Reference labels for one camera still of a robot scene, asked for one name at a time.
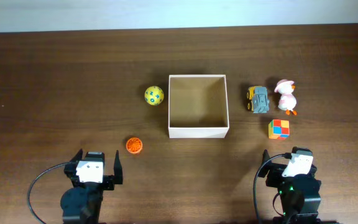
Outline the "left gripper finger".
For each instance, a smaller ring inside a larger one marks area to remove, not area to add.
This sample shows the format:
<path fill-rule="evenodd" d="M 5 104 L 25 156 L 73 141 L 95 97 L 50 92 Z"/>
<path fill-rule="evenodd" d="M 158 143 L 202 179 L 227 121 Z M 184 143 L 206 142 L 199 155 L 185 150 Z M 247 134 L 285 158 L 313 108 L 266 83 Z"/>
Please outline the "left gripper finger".
<path fill-rule="evenodd" d="M 80 149 L 75 156 L 71 159 L 72 162 L 78 162 L 80 160 L 82 160 L 82 156 L 83 156 L 83 150 Z"/>
<path fill-rule="evenodd" d="M 119 151 L 116 151 L 114 158 L 114 183 L 123 184 L 123 169 L 119 158 Z"/>

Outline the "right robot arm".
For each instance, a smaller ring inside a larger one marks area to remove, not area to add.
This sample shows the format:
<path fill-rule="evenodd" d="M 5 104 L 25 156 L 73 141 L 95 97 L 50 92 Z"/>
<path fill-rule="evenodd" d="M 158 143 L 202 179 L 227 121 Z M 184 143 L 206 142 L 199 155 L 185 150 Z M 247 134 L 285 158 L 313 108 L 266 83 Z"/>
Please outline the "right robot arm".
<path fill-rule="evenodd" d="M 315 179 L 316 171 L 313 153 L 309 149 L 294 147 L 291 152 L 273 157 L 265 150 L 253 182 L 254 209 L 258 222 L 262 223 L 256 198 L 256 183 L 260 177 L 266 179 L 267 187 L 277 190 L 274 198 L 281 201 L 283 212 L 272 219 L 273 224 L 321 223 L 318 218 L 321 181 Z"/>

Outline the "grey and yellow toy truck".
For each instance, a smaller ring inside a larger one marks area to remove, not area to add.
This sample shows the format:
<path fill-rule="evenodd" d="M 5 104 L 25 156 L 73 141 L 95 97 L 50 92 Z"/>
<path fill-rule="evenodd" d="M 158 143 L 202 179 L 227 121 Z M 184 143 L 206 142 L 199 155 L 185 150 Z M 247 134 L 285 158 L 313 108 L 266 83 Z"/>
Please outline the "grey and yellow toy truck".
<path fill-rule="evenodd" d="M 247 109 L 255 114 L 267 113 L 269 111 L 270 100 L 267 88 L 264 86 L 251 86 L 247 91 Z"/>

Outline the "multicoloured puzzle cube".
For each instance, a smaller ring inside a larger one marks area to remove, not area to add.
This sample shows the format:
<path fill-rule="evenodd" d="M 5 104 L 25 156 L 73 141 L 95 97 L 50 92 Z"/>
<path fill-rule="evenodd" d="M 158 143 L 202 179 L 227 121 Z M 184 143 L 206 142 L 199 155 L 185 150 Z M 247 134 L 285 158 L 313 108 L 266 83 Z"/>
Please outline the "multicoloured puzzle cube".
<path fill-rule="evenodd" d="M 269 139 L 287 139 L 290 136 L 290 123 L 288 120 L 273 119 L 268 124 Z"/>

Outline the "white duck toy pink hat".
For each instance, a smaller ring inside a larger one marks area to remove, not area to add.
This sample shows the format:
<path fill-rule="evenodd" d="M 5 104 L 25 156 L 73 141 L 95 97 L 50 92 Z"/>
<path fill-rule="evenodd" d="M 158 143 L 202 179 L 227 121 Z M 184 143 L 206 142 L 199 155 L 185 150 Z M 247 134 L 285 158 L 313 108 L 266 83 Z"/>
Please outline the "white duck toy pink hat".
<path fill-rule="evenodd" d="M 278 108 L 285 111 L 287 115 L 290 115 L 293 113 L 294 115 L 297 115 L 297 112 L 294 110 L 296 106 L 296 98 L 293 95 L 293 92 L 295 90 L 294 81 L 292 80 L 280 80 L 275 89 L 275 93 L 281 94 L 281 97 L 278 102 Z"/>

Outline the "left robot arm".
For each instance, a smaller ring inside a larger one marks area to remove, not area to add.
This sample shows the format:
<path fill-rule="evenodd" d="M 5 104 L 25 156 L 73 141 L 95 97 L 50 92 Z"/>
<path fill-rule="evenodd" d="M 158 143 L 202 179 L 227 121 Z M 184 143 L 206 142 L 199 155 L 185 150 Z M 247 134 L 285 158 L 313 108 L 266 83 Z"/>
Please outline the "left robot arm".
<path fill-rule="evenodd" d="M 72 188 L 61 197 L 63 223 L 93 224 L 99 222 L 99 214 L 105 191 L 113 191 L 123 184 L 123 170 L 116 151 L 113 175 L 104 174 L 105 154 L 80 149 L 65 165 L 64 173 L 71 180 Z"/>

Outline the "white cardboard box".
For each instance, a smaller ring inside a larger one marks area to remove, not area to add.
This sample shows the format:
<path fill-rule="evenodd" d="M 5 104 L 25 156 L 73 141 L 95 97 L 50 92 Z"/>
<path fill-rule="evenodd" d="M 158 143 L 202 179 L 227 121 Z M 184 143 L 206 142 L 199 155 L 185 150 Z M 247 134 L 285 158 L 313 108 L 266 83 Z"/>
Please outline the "white cardboard box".
<path fill-rule="evenodd" d="M 169 138 L 224 138 L 229 127 L 225 75 L 169 76 Z"/>

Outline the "orange ribbed round toy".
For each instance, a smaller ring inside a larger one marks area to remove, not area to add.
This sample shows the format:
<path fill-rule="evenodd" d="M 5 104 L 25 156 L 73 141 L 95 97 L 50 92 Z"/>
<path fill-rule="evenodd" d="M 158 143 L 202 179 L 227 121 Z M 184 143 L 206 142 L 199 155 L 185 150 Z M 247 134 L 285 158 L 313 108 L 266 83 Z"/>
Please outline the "orange ribbed round toy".
<path fill-rule="evenodd" d="M 143 143 L 137 137 L 129 138 L 126 142 L 126 149 L 131 154 L 138 154 L 143 149 Z"/>

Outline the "yellow ball with blue letters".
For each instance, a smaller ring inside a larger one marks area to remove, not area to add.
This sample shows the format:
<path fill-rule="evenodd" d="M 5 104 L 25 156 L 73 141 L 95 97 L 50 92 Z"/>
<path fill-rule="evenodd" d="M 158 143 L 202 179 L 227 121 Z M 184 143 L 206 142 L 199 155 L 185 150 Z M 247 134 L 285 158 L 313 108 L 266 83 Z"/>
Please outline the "yellow ball with blue letters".
<path fill-rule="evenodd" d="M 145 101 L 153 106 L 161 104 L 164 99 L 164 92 L 159 86 L 150 86 L 144 93 Z"/>

